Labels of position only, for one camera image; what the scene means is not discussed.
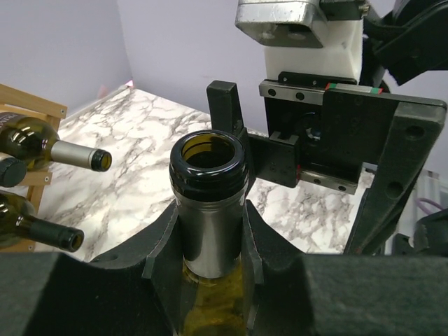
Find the wire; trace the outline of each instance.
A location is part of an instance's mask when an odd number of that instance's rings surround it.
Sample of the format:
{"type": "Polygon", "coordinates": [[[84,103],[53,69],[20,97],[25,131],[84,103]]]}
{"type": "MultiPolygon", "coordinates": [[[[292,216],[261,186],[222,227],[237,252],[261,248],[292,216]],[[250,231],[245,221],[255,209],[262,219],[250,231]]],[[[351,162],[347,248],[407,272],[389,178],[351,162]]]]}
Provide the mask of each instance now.
{"type": "Polygon", "coordinates": [[[442,205],[438,204],[437,202],[434,202],[431,199],[428,199],[428,198],[417,198],[415,200],[415,204],[420,208],[420,210],[422,210],[427,215],[432,215],[432,214],[435,213],[435,211],[431,211],[430,209],[428,209],[424,205],[424,203],[432,205],[433,207],[435,207],[435,208],[437,208],[439,210],[445,210],[445,208],[442,205]]]}

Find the white marble surface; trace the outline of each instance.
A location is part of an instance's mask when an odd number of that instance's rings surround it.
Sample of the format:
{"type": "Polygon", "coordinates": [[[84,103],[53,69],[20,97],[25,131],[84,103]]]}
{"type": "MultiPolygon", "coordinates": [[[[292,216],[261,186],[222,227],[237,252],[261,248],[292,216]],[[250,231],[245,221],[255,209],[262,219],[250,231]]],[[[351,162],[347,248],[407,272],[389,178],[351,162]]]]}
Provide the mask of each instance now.
{"type": "MultiPolygon", "coordinates": [[[[112,168],[95,173],[54,164],[39,216],[84,230],[84,245],[74,256],[91,260],[162,213],[173,199],[168,175],[172,146],[183,135],[206,128],[210,122],[205,113],[140,90],[121,92],[67,121],[59,132],[63,140],[110,151],[112,168]]],[[[258,180],[249,199],[299,249],[339,253],[372,179],[364,173],[354,196],[305,182],[290,189],[258,180]]]]}

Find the wine bottle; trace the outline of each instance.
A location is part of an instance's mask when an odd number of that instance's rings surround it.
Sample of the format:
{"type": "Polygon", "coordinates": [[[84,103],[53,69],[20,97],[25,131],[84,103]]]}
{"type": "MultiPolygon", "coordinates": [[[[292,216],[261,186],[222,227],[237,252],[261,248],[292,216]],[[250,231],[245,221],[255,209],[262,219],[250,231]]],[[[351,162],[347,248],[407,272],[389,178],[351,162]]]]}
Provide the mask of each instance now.
{"type": "Polygon", "coordinates": [[[62,141],[46,121],[13,112],[0,113],[0,152],[24,161],[30,172],[51,162],[96,172],[106,172],[112,164],[109,152],[62,141]]]}
{"type": "Polygon", "coordinates": [[[5,188],[15,187],[23,181],[27,175],[25,162],[5,153],[0,153],[0,186],[5,188]]]}
{"type": "Polygon", "coordinates": [[[0,190],[0,248],[12,246],[21,238],[75,252],[83,243],[84,232],[38,219],[26,198],[0,190]]]}
{"type": "Polygon", "coordinates": [[[182,336],[245,335],[240,261],[249,171],[231,134],[199,131],[174,144],[169,175],[183,249],[182,336]]]}

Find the wooden bottle rack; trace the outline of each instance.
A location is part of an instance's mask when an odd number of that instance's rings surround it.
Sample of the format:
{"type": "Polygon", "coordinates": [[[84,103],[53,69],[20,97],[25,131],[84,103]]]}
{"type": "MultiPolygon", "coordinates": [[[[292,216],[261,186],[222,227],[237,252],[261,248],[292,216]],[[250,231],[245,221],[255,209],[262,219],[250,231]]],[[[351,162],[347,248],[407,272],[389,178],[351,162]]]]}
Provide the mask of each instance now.
{"type": "MultiPolygon", "coordinates": [[[[59,130],[61,119],[66,118],[67,106],[34,96],[0,84],[0,112],[16,112],[48,122],[59,130]]],[[[39,212],[43,190],[51,183],[52,173],[47,169],[27,173],[19,186],[27,186],[27,199],[39,212]]],[[[0,248],[0,252],[30,252],[34,250],[34,241],[23,239],[18,244],[0,248]]]]}

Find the machine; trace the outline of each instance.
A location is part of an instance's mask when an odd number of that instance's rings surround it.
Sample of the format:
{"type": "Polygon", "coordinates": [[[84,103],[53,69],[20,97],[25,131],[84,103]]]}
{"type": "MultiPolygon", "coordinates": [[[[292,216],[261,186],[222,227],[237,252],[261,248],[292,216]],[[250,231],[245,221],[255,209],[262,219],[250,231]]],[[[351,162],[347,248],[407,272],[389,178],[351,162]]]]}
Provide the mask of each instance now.
{"type": "MultiPolygon", "coordinates": [[[[256,178],[355,193],[376,165],[343,255],[308,255],[246,201],[241,260],[247,335],[444,335],[448,214],[394,232],[445,123],[443,101],[391,94],[448,69],[448,1],[401,0],[380,18],[365,0],[239,0],[236,26],[265,46],[268,136],[244,126],[237,84],[206,89],[212,128],[237,137],[256,178]]],[[[0,255],[2,335],[177,335],[183,247],[176,203],[90,263],[62,253],[0,255]]]]}

